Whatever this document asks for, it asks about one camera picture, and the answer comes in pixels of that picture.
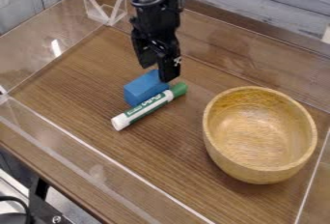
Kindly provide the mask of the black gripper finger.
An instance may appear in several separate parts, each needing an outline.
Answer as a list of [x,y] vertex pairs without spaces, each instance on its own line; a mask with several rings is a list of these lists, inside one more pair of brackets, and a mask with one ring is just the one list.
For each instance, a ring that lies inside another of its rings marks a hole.
[[181,75],[181,53],[178,51],[158,51],[160,76],[164,82],[170,82]]
[[152,48],[150,40],[137,29],[134,29],[132,31],[132,42],[140,65],[142,68],[148,69],[157,64],[157,54]]

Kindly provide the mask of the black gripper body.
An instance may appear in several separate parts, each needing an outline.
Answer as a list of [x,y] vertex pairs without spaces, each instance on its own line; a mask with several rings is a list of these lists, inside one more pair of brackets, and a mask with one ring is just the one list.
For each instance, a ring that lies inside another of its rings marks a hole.
[[178,51],[177,29],[181,25],[182,0],[133,0],[136,16],[130,19],[137,29],[150,40],[156,51]]

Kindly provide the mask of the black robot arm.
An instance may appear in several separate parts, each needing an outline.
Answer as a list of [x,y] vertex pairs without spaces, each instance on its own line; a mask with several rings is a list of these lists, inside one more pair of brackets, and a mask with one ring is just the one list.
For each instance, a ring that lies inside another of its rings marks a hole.
[[170,82],[181,74],[181,47],[176,36],[181,26],[182,0],[132,0],[136,16],[132,42],[142,68],[160,67],[160,78]]

